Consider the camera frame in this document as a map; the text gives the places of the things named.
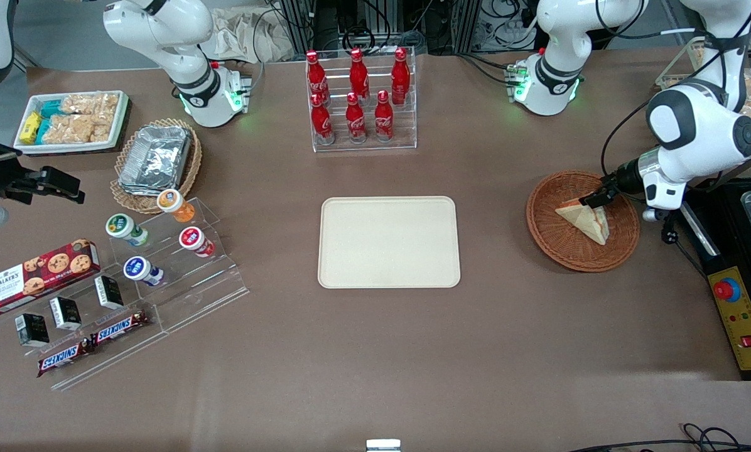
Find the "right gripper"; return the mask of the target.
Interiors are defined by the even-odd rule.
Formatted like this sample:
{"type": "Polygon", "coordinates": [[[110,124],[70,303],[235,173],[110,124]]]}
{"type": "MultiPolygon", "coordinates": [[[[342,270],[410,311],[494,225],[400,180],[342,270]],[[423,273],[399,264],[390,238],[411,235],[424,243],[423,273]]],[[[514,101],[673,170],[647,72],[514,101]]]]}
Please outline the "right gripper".
{"type": "MultiPolygon", "coordinates": [[[[0,198],[8,197],[6,192],[21,186],[30,173],[23,167],[18,157],[21,151],[0,143],[0,198]]],[[[74,203],[85,203],[85,192],[80,191],[80,180],[52,166],[43,166],[33,173],[35,193],[42,196],[66,198],[74,203]]]]}

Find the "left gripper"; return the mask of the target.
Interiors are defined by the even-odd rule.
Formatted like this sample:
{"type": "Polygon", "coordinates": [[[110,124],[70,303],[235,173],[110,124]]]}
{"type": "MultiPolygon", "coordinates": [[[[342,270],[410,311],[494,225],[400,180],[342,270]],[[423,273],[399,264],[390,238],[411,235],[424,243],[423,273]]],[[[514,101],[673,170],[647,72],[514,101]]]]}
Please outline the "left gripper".
{"type": "Polygon", "coordinates": [[[686,183],[671,182],[659,168],[619,167],[617,173],[600,177],[596,191],[579,198],[579,203],[588,208],[602,208],[610,203],[610,191],[639,195],[649,208],[677,210],[683,202],[686,183]]]}

